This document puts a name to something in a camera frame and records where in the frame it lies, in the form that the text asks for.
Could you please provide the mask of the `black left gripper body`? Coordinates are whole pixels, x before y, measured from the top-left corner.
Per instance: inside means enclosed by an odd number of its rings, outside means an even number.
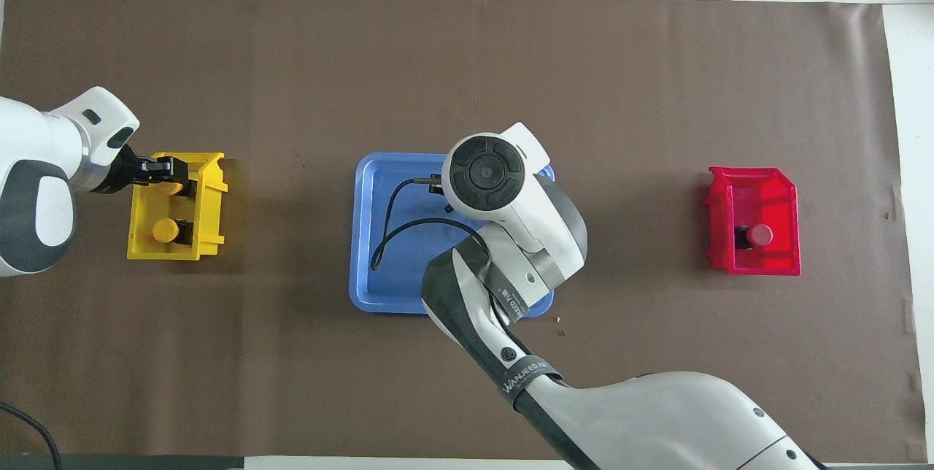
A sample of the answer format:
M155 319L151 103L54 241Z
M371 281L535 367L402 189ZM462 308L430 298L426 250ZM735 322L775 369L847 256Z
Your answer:
M155 183L149 170L151 163L155 163L153 158L140 157L130 144L125 144L91 193L113 194L130 185L149 186Z

